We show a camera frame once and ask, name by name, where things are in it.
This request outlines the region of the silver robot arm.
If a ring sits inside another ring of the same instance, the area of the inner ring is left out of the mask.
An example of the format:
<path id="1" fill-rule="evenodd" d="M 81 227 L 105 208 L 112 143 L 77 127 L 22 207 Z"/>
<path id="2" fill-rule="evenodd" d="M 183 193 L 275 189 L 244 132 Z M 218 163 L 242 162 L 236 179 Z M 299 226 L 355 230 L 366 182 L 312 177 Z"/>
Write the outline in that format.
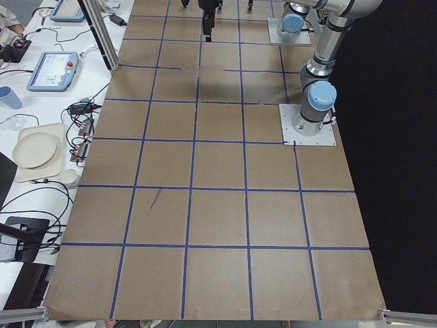
<path id="1" fill-rule="evenodd" d="M 312 137 L 322 129 L 324 118 L 337 97 L 337 90 L 328 79 L 340 44 L 354 20 L 370 15 L 381 3 L 382 0 L 295 1 L 288 5 L 289 9 L 299 14 L 311 8 L 330 11 L 313 57 L 300 72 L 304 100 L 300 111 L 292 118 L 292 126 L 297 133 Z"/>
<path id="2" fill-rule="evenodd" d="M 206 42 L 212 41 L 212 30 L 215 25 L 216 10 L 222 6 L 222 1 L 203 1 L 198 0 L 198 6 L 203 11 L 202 33 L 206 37 Z M 309 13 L 309 6 L 293 2 L 285 2 L 283 5 L 283 15 L 279 23 L 279 31 L 287 33 L 301 32 L 306 17 Z"/>

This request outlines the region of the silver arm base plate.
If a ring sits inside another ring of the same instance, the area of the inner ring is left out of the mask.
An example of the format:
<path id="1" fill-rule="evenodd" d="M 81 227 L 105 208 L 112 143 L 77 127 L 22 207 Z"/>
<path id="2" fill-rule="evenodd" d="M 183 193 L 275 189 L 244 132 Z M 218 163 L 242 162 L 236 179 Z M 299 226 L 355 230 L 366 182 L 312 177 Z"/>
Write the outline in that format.
<path id="1" fill-rule="evenodd" d="M 270 44 L 286 46 L 310 46 L 311 39 L 309 32 L 301 29 L 299 32 L 290 33 L 282 30 L 283 24 L 281 18 L 269 18 L 267 20 L 268 35 Z"/>
<path id="2" fill-rule="evenodd" d="M 336 146 L 330 116 L 320 122 L 309 122 L 301 115 L 298 104 L 280 104 L 283 144 L 290 146 Z"/>

